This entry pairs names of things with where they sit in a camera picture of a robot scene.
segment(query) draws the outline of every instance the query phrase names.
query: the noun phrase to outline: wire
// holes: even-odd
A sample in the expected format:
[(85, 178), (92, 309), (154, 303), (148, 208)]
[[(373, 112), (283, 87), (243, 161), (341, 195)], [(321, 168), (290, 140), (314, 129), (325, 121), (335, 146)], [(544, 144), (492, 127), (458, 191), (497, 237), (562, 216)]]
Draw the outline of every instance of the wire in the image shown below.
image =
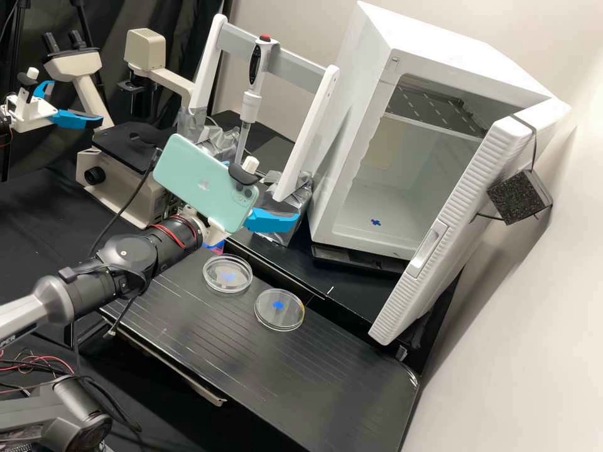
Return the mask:
[(115, 336), (115, 333), (117, 332), (117, 327), (119, 326), (119, 324), (121, 323), (121, 320), (124, 318), (124, 316), (126, 315), (126, 313), (128, 312), (128, 310), (130, 309), (130, 306), (132, 306), (132, 304), (134, 303), (134, 300), (136, 299), (137, 295), (134, 295), (132, 298), (130, 298), (128, 300), (128, 303), (126, 304), (126, 307), (121, 311), (121, 313), (119, 314), (119, 316), (115, 319), (115, 322), (113, 322), (113, 325), (111, 325), (111, 327), (108, 329), (108, 331), (103, 334), (103, 337), (113, 337)]
[[(517, 117), (514, 114), (511, 115), (511, 117), (515, 121), (519, 122), (520, 124), (523, 124), (528, 129), (530, 129), (532, 131), (532, 135), (534, 135), (534, 150), (532, 150), (532, 162), (530, 164), (530, 173), (531, 173), (532, 171), (534, 171), (534, 164), (536, 163), (536, 149), (538, 148), (538, 140), (537, 140), (538, 131), (536, 130), (536, 127), (534, 127), (530, 123), (524, 121), (522, 118)], [(486, 215), (485, 213), (479, 213), (479, 212), (477, 212), (475, 214), (475, 217), (483, 217), (483, 218), (489, 218), (490, 220), (504, 221), (501, 217), (493, 217), (492, 215)]]
[(39, 440), (39, 436), (15, 436), (14, 438), (0, 439), (0, 444), (33, 443)]
[(45, 372), (56, 372), (60, 375), (69, 375), (69, 372), (59, 369), (58, 367), (51, 366), (50, 364), (39, 364), (36, 362), (17, 361), (17, 360), (0, 360), (0, 363), (10, 364), (10, 366), (0, 367), (0, 372), (8, 372), (9, 370), (17, 370), (21, 367), (33, 367), (34, 370), (42, 370)]
[(5, 148), (6, 146), (8, 146), (9, 144), (11, 144), (13, 142), (13, 128), (11, 126), (8, 126), (8, 132), (11, 135), (11, 139), (9, 141), (7, 141), (6, 143), (0, 144), (0, 149)]
[(19, 391), (21, 391), (23, 393), (23, 395), (25, 397), (31, 396), (31, 393), (27, 389), (25, 389), (23, 386), (13, 385), (13, 384), (10, 384), (10, 383), (2, 383), (2, 382), (0, 382), (0, 386), (9, 387), (9, 388), (13, 388), (13, 389), (18, 389)]
[(88, 256), (89, 257), (92, 256), (92, 254), (94, 253), (97, 245), (102, 240), (102, 238), (105, 236), (105, 234), (107, 233), (107, 231), (111, 228), (111, 226), (113, 226), (113, 223), (115, 223), (115, 221), (121, 216), (121, 214), (124, 213), (124, 211), (128, 208), (128, 206), (134, 200), (134, 198), (136, 198), (136, 195), (138, 194), (138, 192), (140, 191), (140, 189), (143, 187), (144, 182), (149, 177), (149, 174), (151, 174), (151, 170), (153, 169), (153, 165), (155, 163), (155, 159), (156, 159), (157, 155), (159, 154), (159, 152), (160, 152), (160, 149), (156, 148), (155, 149), (155, 153), (153, 154), (153, 157), (151, 157), (151, 161), (149, 162), (149, 166), (147, 167), (146, 171), (144, 172), (143, 177), (140, 179), (140, 182), (138, 183), (138, 186), (132, 192), (132, 195), (126, 201), (126, 203), (124, 204), (124, 206), (121, 209), (119, 209), (119, 212), (117, 212), (113, 216), (113, 218), (111, 219), (111, 221), (104, 227), (104, 229), (100, 232), (100, 234), (98, 235), (98, 237), (96, 237), (96, 239), (94, 240), (94, 243), (92, 244), (92, 246), (90, 247), (90, 249), (88, 251)]
[(49, 360), (50, 361), (57, 361), (58, 363), (61, 363), (62, 365), (64, 365), (65, 368), (69, 371), (70, 374), (72, 374), (72, 375), (75, 374), (75, 372), (73, 371), (73, 368), (66, 361), (62, 360), (59, 357), (51, 356), (51, 355), (45, 355), (45, 356), (41, 356), (41, 357), (32, 356), (31, 358), (33, 358), (32, 362), (36, 362), (36, 361), (39, 361), (39, 360), (44, 361), (46, 363), (48, 363)]
[[(143, 430), (143, 428), (140, 426), (140, 424), (138, 422), (136, 422), (126, 412), (126, 410), (119, 404), (119, 402), (117, 400), (115, 400), (115, 398), (111, 395), (111, 393), (108, 390), (106, 390), (105, 388), (103, 388), (103, 386), (101, 386), (98, 382), (96, 382), (92, 377), (90, 377), (88, 375), (81, 375), (81, 376), (78, 376), (75, 378), (83, 381), (84, 383), (90, 384), (94, 389), (96, 389), (98, 392), (100, 392), (102, 395), (104, 395), (104, 397), (111, 403), (111, 405), (113, 405), (113, 408), (121, 417), (121, 419), (118, 419), (114, 416), (111, 416), (111, 417), (113, 417), (113, 419), (115, 419), (120, 424), (125, 425), (131, 431), (133, 431), (135, 433), (140, 433)], [(104, 403), (102, 403), (99, 400), (97, 400), (97, 402), (99, 404), (101, 404), (101, 406), (105, 409), (105, 411), (107, 413), (111, 414), (112, 410), (110, 410)]]
[(215, 119), (214, 119), (214, 118), (212, 118), (211, 116), (207, 116), (206, 118), (207, 118), (207, 119), (209, 119), (211, 122), (213, 122), (213, 123), (214, 123), (214, 125), (215, 125), (216, 127), (220, 127), (220, 126), (218, 125), (218, 123), (215, 121)]
[(491, 220), (499, 220), (499, 221), (504, 221), (501, 217), (493, 217), (492, 215), (486, 215), (485, 213), (479, 213), (477, 212), (475, 214), (476, 217), (484, 217), (484, 218), (489, 218)]
[(170, 218), (172, 218), (173, 220), (179, 220), (179, 223), (184, 224), (184, 226), (188, 227), (191, 233), (193, 234), (193, 239), (195, 239), (195, 242), (197, 242), (197, 229), (195, 229), (195, 227), (186, 218), (181, 217), (178, 214), (172, 215)]
[(10, 394), (12, 392), (22, 392), (22, 391), (28, 390), (28, 389), (36, 389), (36, 388), (46, 386), (49, 384), (54, 384), (54, 382), (55, 382), (54, 380), (51, 380), (51, 381), (47, 381), (47, 382), (38, 383), (35, 385), (30, 385), (30, 386), (19, 386), (18, 389), (15, 388), (15, 389), (2, 390), (2, 391), (0, 391), (0, 394)]
[(2, 27), (2, 31), (0, 31), (0, 42), (2, 42), (2, 38), (4, 38), (4, 32), (6, 31), (6, 27), (7, 27), (8, 23), (11, 21), (11, 17), (13, 17), (15, 9), (17, 9), (18, 3), (19, 2), (17, 0), (15, 0), (13, 8), (11, 9), (11, 12), (8, 13), (8, 16), (6, 16), (6, 20), (4, 21), (4, 26)]
[(156, 224), (156, 225), (150, 225), (151, 227), (154, 227), (155, 229), (159, 229), (160, 231), (162, 231), (165, 235), (167, 235), (169, 238), (171, 238), (174, 242), (176, 242), (176, 244), (182, 248), (182, 249), (186, 249), (187, 246), (182, 242), (182, 240), (180, 240), (176, 234), (174, 234), (171, 230), (169, 230), (168, 228), (166, 228), (164, 225), (162, 224)]
[(536, 149), (538, 147), (538, 141), (536, 140), (536, 138), (537, 138), (536, 135), (537, 135), (538, 131), (536, 130), (536, 127), (532, 126), (529, 122), (524, 121), (522, 118), (517, 117), (515, 115), (511, 115), (511, 117), (515, 121), (523, 124), (528, 129), (530, 129), (532, 131), (532, 135), (534, 135), (534, 150), (532, 151), (532, 164), (530, 165), (530, 173), (531, 173), (532, 171), (534, 171), (534, 163), (536, 162)]

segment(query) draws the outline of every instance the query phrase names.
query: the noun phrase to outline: petri dish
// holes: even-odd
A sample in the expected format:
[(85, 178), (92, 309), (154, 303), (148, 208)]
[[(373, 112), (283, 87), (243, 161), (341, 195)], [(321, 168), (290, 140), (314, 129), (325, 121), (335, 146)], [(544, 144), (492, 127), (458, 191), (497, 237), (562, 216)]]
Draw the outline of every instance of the petri dish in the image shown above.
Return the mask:
[(253, 311), (260, 323), (276, 331), (293, 331), (301, 325), (305, 314), (301, 300), (283, 289), (263, 291)]
[(220, 293), (243, 292), (251, 284), (251, 266), (234, 254), (213, 256), (203, 266), (203, 277), (208, 286)]

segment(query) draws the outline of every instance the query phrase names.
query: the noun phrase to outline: black curtain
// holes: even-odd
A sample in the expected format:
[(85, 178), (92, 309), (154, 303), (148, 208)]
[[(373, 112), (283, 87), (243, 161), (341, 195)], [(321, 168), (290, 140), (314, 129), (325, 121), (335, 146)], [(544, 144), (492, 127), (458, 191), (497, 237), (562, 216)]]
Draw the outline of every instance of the black curtain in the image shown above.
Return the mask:
[[(4, 23), (14, 0), (0, 1), (0, 18)], [(109, 101), (109, 112), (116, 124), (136, 121), (129, 114), (130, 98), (121, 92), (117, 83), (128, 77), (123, 60), (126, 33), (131, 28), (147, 27), (166, 38), (166, 67), (191, 79), (201, 58), (207, 33), (219, 12), (221, 0), (87, 0), (85, 12), (94, 45), (100, 48), (101, 75)], [(42, 62), (46, 56), (41, 35), (51, 31), (60, 48), (70, 48), (67, 33), (79, 30), (83, 36), (77, 12), (69, 0), (32, 0), (31, 9), (24, 14), (23, 34), (19, 46), (18, 70), (34, 66), (40, 70), (39, 80), (50, 79)], [(10, 36), (5, 36), (5, 49)], [(0, 96), (17, 87), (8, 87), (8, 59), (0, 51)], [(51, 102), (58, 108), (83, 110), (75, 89), (70, 83), (55, 84)], [(168, 90), (156, 96), (156, 121), (160, 128), (170, 126), (177, 114), (180, 98)], [(61, 159), (75, 160), (78, 151), (90, 146), (91, 131), (74, 131), (55, 126), (15, 134), (11, 152), (11, 178), (48, 166)]]

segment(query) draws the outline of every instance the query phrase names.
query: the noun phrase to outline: metal rod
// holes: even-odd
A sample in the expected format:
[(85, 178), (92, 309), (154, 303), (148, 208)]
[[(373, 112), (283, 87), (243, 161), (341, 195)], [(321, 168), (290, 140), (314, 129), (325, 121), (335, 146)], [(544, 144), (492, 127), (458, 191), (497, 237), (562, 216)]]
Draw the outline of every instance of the metal rod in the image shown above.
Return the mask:
[(249, 129), (251, 124), (245, 121), (241, 121), (241, 133), (239, 133), (239, 142), (237, 143), (237, 153), (234, 157), (236, 164), (241, 164), (243, 160), (243, 152), (245, 151), (245, 145), (247, 144), (247, 136), (249, 135)]
[[(11, 49), (11, 61), (9, 66), (8, 89), (16, 89), (17, 73), (19, 72), (19, 46), (21, 45), (21, 32), (23, 31), (24, 10), (27, 8), (26, 2), (15, 0), (17, 3), (16, 11), (13, 16), (12, 36), (13, 47)], [(2, 175), (1, 181), (8, 181), (9, 170), (11, 167), (11, 145), (3, 147), (2, 152)]]

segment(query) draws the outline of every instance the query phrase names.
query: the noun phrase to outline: smartphone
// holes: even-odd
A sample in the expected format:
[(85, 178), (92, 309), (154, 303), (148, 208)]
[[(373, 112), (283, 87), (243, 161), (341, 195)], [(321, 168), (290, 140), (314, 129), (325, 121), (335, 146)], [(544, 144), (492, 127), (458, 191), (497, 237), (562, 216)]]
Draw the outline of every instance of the smartphone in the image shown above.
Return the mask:
[(170, 137), (153, 178), (226, 232), (237, 232), (259, 196), (255, 185), (231, 178), (226, 165), (179, 134)]

